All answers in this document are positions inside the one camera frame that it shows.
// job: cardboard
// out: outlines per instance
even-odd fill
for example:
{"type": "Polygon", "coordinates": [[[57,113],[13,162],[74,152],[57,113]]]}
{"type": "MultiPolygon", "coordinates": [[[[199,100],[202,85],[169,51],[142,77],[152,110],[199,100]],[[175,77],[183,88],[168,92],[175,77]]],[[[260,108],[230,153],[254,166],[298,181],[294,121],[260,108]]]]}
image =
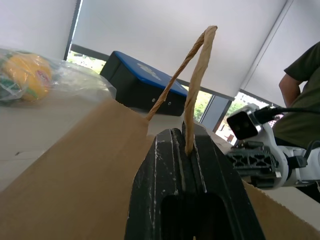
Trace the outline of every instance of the cardboard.
{"type": "MultiPolygon", "coordinates": [[[[0,194],[1,240],[121,240],[133,179],[154,139],[149,122],[108,99],[0,194]]],[[[319,233],[244,183],[268,240],[319,233]]]]}

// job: blue lid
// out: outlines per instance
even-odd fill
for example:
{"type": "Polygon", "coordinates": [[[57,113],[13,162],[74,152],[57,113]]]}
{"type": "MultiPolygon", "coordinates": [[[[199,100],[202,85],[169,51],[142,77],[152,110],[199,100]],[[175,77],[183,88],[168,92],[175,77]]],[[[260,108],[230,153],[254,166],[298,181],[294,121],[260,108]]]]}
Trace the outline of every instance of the blue lid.
{"type": "MultiPolygon", "coordinates": [[[[171,76],[145,64],[122,52],[114,51],[114,54],[123,62],[123,64],[132,72],[141,82],[161,89],[165,89],[171,80],[171,76]]],[[[188,91],[177,81],[172,85],[170,92],[187,96],[188,91]]]]}

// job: green shirt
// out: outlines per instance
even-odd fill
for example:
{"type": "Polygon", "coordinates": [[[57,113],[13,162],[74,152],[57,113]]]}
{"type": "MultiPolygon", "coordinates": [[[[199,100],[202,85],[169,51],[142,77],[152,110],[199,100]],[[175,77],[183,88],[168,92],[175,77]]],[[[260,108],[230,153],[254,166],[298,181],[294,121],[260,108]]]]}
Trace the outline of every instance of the green shirt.
{"type": "MultiPolygon", "coordinates": [[[[320,42],[284,71],[297,81],[307,81],[302,93],[290,107],[320,109],[320,42]]],[[[288,113],[274,125],[273,132],[279,139],[307,148],[311,141],[320,140],[320,115],[305,112],[288,113]]]]}

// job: yellow fruit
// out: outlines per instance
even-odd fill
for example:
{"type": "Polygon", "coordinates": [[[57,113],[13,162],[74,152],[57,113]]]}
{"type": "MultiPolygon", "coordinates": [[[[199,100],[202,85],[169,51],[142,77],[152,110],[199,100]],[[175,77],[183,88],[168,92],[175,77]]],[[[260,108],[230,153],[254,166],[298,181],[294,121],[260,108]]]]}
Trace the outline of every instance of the yellow fruit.
{"type": "Polygon", "coordinates": [[[50,65],[36,54],[13,55],[3,64],[2,72],[25,91],[24,100],[39,100],[49,92],[52,80],[50,65]]]}

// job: white roller blind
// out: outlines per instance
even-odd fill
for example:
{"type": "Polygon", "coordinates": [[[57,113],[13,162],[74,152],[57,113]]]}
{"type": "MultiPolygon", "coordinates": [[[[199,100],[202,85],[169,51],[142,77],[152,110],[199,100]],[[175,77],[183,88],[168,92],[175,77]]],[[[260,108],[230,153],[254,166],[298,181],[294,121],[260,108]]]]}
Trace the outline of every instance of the white roller blind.
{"type": "Polygon", "coordinates": [[[63,59],[77,0],[1,0],[0,46],[63,59]]]}
{"type": "MultiPolygon", "coordinates": [[[[173,75],[197,38],[217,25],[202,87],[234,97],[285,0],[83,0],[73,43],[118,50],[173,75]]],[[[196,59],[180,79],[190,81],[196,59]]]]}
{"type": "Polygon", "coordinates": [[[284,69],[320,41],[320,1],[294,0],[253,75],[241,88],[285,106],[279,82],[284,69]]]}

